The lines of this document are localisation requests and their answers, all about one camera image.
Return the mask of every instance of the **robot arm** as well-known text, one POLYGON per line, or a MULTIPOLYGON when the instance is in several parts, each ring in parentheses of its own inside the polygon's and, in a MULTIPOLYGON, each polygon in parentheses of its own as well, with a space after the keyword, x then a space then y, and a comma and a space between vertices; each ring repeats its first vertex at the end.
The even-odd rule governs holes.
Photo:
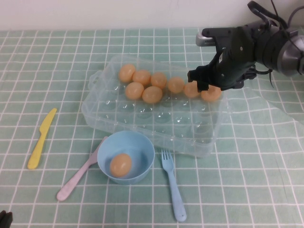
POLYGON ((304 36, 298 35, 297 30, 288 29, 283 19, 254 1, 248 6, 261 21, 236 28, 206 28, 197 35, 198 46, 216 46, 217 50, 208 65, 188 72, 188 81, 197 81, 199 91, 207 90, 209 85, 221 90, 242 88, 244 80, 272 70, 286 76, 304 74, 304 36), (283 28, 263 13, 275 18, 283 28), (269 70, 257 71, 256 62, 269 70))

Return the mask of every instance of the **blue bowl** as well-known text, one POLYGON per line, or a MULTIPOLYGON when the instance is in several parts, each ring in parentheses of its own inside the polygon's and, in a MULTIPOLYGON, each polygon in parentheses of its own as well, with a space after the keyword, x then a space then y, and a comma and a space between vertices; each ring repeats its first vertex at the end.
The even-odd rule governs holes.
POLYGON ((138 183, 148 174, 154 157, 154 146, 146 136, 138 132, 121 131, 112 134, 100 145, 97 162, 101 171, 112 181, 129 185, 138 183), (121 153, 126 153, 131 157, 132 167, 127 175, 117 178, 110 173, 110 163, 121 153))

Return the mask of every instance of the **plastic egg tray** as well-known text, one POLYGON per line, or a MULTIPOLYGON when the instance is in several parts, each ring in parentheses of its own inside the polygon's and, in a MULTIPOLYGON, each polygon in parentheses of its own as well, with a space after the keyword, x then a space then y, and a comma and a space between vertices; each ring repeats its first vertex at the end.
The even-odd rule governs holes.
POLYGON ((89 79, 90 93, 81 110, 86 123, 96 129, 114 133, 134 130, 146 135, 155 146, 175 152, 202 157, 213 150, 226 100, 222 97, 212 103, 197 98, 187 98, 184 93, 172 94, 164 89, 162 100, 147 104, 132 101, 125 96, 127 84, 118 79, 125 64, 136 69, 163 72, 167 79, 179 76, 187 80, 188 69, 151 60, 117 55, 104 71, 89 79))

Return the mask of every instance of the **egg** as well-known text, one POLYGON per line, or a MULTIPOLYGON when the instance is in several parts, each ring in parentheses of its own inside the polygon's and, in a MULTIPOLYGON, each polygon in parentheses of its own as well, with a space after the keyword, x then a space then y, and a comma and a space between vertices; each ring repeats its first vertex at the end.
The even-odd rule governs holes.
POLYGON ((168 81, 168 89, 174 94, 178 94, 183 91, 184 86, 185 83, 181 77, 172 77, 168 81))
POLYGON ((184 87, 184 94, 189 98, 195 98, 200 95, 198 92, 198 83, 196 81, 188 82, 184 87))
POLYGON ((136 68, 133 64, 126 64, 120 69, 120 71, 118 73, 118 78, 121 82, 124 82, 124 83, 131 82, 132 76, 135 71, 136 71, 136 68))
POLYGON ((110 172, 114 177, 123 177, 132 167, 131 157, 126 153, 115 156, 110 163, 110 172))
POLYGON ((162 72, 156 72, 151 76, 151 85, 164 89, 167 84, 167 77, 162 72))
POLYGON ((144 87, 139 82, 131 82, 127 87, 125 88, 125 95, 130 100, 138 100, 142 97, 144 91, 144 87))
POLYGON ((151 74, 147 70, 137 70, 133 74, 133 81, 139 82, 143 86, 150 84, 151 74))
POLYGON ((218 100, 221 94, 222 91, 220 88, 209 85, 209 89, 207 91, 202 91, 200 95, 204 101, 213 102, 218 100))
POLYGON ((161 100, 162 90, 159 87, 150 86, 144 90, 142 98, 148 104, 155 104, 161 100))

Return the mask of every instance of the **knife handle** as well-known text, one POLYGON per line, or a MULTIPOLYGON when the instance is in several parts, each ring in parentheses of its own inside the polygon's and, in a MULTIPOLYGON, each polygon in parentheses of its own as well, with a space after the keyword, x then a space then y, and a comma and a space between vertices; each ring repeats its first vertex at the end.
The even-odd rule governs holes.
POLYGON ((41 157, 41 153, 42 153, 42 148, 43 148, 43 144, 44 141, 46 139, 47 134, 42 134, 35 146, 35 149, 32 153, 32 155, 29 158, 28 161, 28 169, 29 170, 33 170, 35 168, 37 168, 38 164, 39 164, 39 160, 41 157))

